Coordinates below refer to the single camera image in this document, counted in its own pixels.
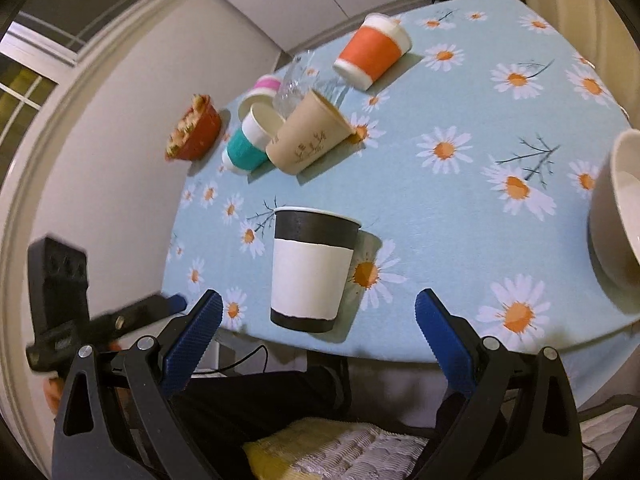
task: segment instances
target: table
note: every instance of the table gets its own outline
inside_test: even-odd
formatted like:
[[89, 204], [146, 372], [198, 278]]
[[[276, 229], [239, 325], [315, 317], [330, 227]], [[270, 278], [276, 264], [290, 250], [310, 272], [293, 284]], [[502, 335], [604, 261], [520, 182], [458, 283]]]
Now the table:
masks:
[[[268, 163], [248, 178], [223, 171], [240, 98], [227, 107], [227, 135], [186, 181], [163, 290], [193, 303], [214, 288], [223, 327], [348, 356], [432, 362], [414, 318], [426, 287], [513, 350], [604, 337], [627, 352], [637, 341], [620, 331], [640, 319], [638, 297], [603, 275], [587, 234], [598, 168], [629, 127], [610, 92], [518, 0], [453, 0], [398, 20], [411, 52], [367, 94], [349, 90], [340, 111], [356, 134], [298, 177]], [[349, 37], [319, 48], [315, 69], [330, 70]], [[326, 334], [269, 321], [271, 211], [285, 204], [363, 224]]]

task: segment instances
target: hand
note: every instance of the hand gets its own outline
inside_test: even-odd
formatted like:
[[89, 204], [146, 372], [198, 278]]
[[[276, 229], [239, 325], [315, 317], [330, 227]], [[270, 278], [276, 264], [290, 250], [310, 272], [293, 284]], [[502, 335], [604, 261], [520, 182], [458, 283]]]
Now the hand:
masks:
[[[114, 352], [122, 350], [119, 344], [110, 343], [109, 348]], [[58, 409], [60, 408], [60, 400], [62, 399], [62, 392], [65, 389], [65, 380], [59, 377], [44, 379], [42, 383], [42, 391], [44, 392], [44, 398], [47, 401], [47, 406], [51, 410], [54, 416], [58, 415]]]

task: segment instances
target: black pants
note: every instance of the black pants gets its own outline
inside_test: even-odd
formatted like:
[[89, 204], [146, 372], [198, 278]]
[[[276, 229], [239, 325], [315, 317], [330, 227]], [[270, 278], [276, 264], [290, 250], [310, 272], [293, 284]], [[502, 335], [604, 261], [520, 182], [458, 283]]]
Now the black pants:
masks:
[[255, 480], [242, 444], [306, 416], [340, 420], [334, 378], [322, 367], [193, 379], [172, 397], [175, 415], [224, 480]]

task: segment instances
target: black and white paper cup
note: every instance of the black and white paper cup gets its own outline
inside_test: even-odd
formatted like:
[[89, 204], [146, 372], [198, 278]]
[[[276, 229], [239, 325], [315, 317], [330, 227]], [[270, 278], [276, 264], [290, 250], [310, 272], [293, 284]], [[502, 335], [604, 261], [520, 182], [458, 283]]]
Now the black and white paper cup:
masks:
[[271, 321], [301, 332], [328, 332], [361, 224], [307, 207], [280, 207], [275, 213]]

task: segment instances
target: screw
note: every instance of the screw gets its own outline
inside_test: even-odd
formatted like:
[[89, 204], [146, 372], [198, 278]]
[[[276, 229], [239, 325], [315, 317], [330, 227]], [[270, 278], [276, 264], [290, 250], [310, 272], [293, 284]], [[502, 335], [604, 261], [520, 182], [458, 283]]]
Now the screw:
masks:
[[500, 348], [500, 341], [498, 341], [495, 337], [485, 337], [482, 339], [482, 344], [487, 350], [495, 351]]
[[542, 353], [550, 361], [554, 361], [558, 358], [558, 352], [551, 348], [551, 346], [546, 347]]
[[141, 350], [149, 350], [155, 343], [155, 340], [152, 337], [145, 336], [138, 340], [138, 348]]
[[93, 352], [93, 349], [89, 345], [84, 345], [81, 349], [78, 350], [78, 355], [80, 357], [89, 357]]

